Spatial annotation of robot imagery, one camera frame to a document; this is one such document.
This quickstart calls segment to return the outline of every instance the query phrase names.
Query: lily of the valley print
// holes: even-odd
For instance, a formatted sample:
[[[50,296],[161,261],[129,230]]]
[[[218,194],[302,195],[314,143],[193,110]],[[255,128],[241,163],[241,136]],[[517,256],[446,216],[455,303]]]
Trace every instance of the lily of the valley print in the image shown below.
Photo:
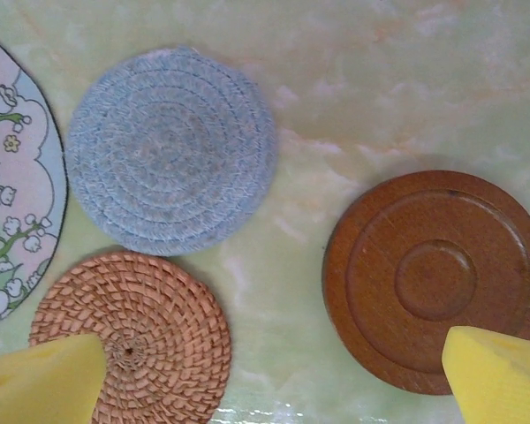
[[[38,87],[0,47],[0,321],[42,279],[65,203],[51,113]]]

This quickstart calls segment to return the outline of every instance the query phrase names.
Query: table surface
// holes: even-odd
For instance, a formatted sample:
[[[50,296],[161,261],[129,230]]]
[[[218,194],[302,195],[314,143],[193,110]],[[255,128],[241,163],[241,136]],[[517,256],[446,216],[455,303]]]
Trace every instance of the table surface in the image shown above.
[[[322,299],[327,239],[358,195],[410,171],[473,173],[530,213],[530,0],[0,0],[0,42],[66,135],[116,62],[187,44],[259,82],[280,160],[233,237],[172,260],[228,315],[234,358],[214,423],[461,423],[452,396],[395,389],[358,365]],[[72,264],[117,248],[73,197],[55,260],[0,323],[0,354]]]

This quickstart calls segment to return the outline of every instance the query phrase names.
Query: woven rope coaster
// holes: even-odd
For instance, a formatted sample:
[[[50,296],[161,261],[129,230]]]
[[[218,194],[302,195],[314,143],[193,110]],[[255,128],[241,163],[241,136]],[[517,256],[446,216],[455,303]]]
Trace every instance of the woven rope coaster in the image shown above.
[[[134,253],[87,260],[37,309],[30,345],[95,333],[108,374],[94,423],[207,422],[230,372],[222,310],[208,288],[167,261]]]
[[[187,254],[229,237],[259,207],[276,134],[257,86],[188,48],[118,64],[87,92],[67,172],[85,211],[121,245]]]

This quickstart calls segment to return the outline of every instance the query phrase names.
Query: brown wooden plate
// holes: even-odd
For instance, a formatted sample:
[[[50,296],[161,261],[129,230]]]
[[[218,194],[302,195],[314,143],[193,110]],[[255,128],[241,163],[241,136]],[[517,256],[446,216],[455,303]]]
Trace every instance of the brown wooden plate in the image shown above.
[[[530,215],[483,179],[446,170],[357,199],[324,257],[324,299],[345,346],[400,389],[450,394],[448,329],[530,340]]]

